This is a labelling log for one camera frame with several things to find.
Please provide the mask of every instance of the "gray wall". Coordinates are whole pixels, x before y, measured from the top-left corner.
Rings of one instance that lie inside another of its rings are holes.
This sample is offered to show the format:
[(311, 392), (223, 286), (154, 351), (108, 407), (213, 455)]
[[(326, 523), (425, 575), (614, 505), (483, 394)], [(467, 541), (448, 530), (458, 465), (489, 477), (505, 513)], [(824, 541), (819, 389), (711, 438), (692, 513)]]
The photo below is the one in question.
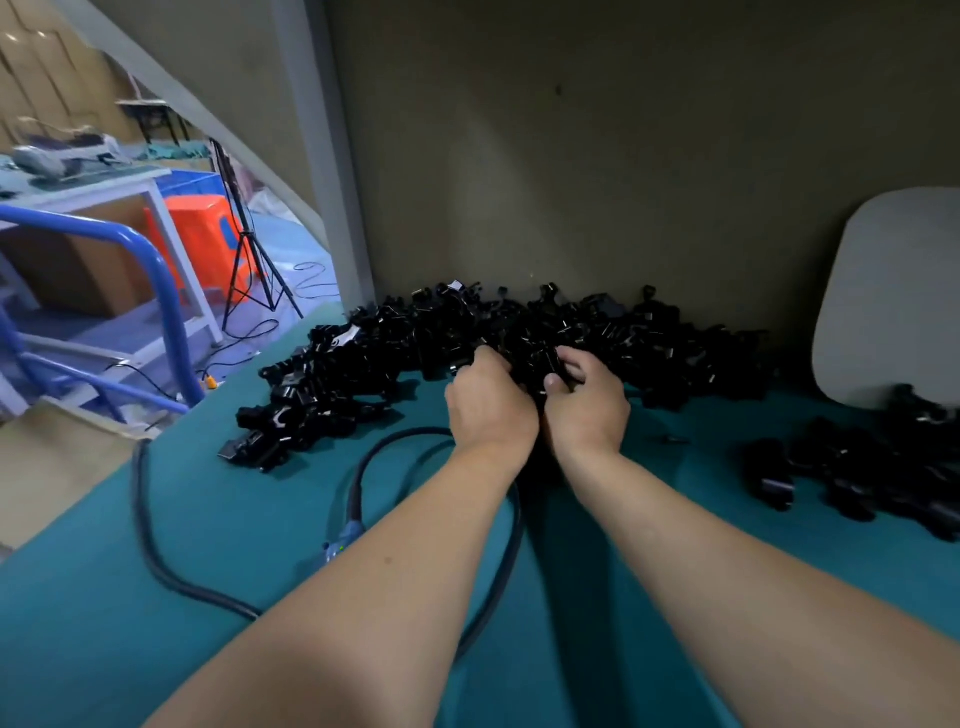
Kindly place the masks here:
[(333, 0), (378, 293), (650, 282), (807, 342), (856, 206), (960, 183), (960, 8), (784, 5)]
[(269, 0), (91, 2), (301, 199), (317, 199)]

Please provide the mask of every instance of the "blue metal railing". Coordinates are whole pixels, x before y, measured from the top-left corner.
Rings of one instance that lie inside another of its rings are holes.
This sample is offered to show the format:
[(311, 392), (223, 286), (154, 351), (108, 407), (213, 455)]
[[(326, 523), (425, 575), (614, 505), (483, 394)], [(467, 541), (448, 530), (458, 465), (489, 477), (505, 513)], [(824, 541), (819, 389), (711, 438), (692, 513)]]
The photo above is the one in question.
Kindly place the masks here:
[[(187, 348), (186, 329), (180, 317), (180, 295), (177, 291), (177, 285), (163, 256), (147, 238), (119, 223), (90, 220), (85, 217), (61, 215), (56, 212), (24, 209), (10, 205), (0, 205), (0, 220), (16, 225), (64, 232), (70, 235), (92, 237), (97, 240), (116, 243), (130, 251), (146, 271), (147, 278), (156, 293), (156, 301), (160, 307), (160, 318), (163, 324), (163, 343), (166, 346), (167, 358), (170, 361), (170, 370), (188, 406), (141, 392), (129, 385), (110, 381), (28, 352), (19, 332), (13, 326), (3, 306), (0, 305), (0, 343), (5, 344), (11, 350), (24, 376), (34, 386), (41, 392), (46, 392), (48, 389), (43, 377), (36, 372), (35, 367), (40, 367), (90, 384), (104, 400), (106, 399), (106, 392), (112, 391), (173, 412), (186, 412), (189, 407), (193, 407), (204, 398), (204, 390), (190, 366), (190, 352)], [(116, 417), (118, 414), (116, 407), (109, 401), (106, 404), (110, 412)]]

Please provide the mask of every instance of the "finger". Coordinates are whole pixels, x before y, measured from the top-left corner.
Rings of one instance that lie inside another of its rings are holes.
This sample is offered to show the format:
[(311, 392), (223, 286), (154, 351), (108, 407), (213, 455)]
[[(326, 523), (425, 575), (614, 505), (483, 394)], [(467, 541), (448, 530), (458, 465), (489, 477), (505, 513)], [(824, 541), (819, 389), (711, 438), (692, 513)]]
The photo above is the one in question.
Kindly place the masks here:
[(566, 367), (566, 370), (570, 374), (570, 376), (572, 376), (577, 381), (581, 383), (587, 381), (587, 375), (584, 374), (584, 370), (582, 370), (580, 367), (575, 366), (574, 364), (564, 364), (564, 366)]
[(474, 364), (497, 364), (503, 367), (503, 371), (509, 373), (512, 367), (510, 362), (503, 358), (499, 352), (494, 349), (491, 349), (487, 345), (482, 347), (477, 347), (477, 351), (473, 353), (473, 363)]
[(587, 376), (607, 369), (604, 363), (590, 352), (583, 352), (573, 347), (557, 347), (557, 356), (564, 364), (572, 364)]
[(560, 375), (547, 375), (543, 378), (543, 389), (546, 390), (547, 397), (557, 397), (570, 394), (570, 388), (566, 386)]

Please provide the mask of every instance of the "left hand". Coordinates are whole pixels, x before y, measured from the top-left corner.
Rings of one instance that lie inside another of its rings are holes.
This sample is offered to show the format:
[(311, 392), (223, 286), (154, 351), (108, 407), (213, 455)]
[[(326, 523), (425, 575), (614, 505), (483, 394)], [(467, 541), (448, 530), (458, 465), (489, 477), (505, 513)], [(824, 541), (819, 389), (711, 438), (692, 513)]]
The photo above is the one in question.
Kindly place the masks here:
[(446, 385), (446, 405), (457, 450), (489, 447), (523, 466), (537, 440), (540, 417), (500, 354), (490, 347), (477, 349), (473, 364)]

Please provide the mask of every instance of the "forearm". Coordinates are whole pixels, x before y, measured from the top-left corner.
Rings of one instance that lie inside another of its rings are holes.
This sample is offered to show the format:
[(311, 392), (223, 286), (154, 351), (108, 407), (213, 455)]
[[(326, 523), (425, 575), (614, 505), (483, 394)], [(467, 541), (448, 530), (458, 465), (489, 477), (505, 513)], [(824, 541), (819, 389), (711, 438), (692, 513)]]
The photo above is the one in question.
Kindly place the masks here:
[(522, 462), (454, 451), (211, 660), (152, 726), (430, 725), (493, 518)]
[(569, 458), (564, 470), (746, 725), (955, 724), (960, 647), (950, 639), (622, 456)]

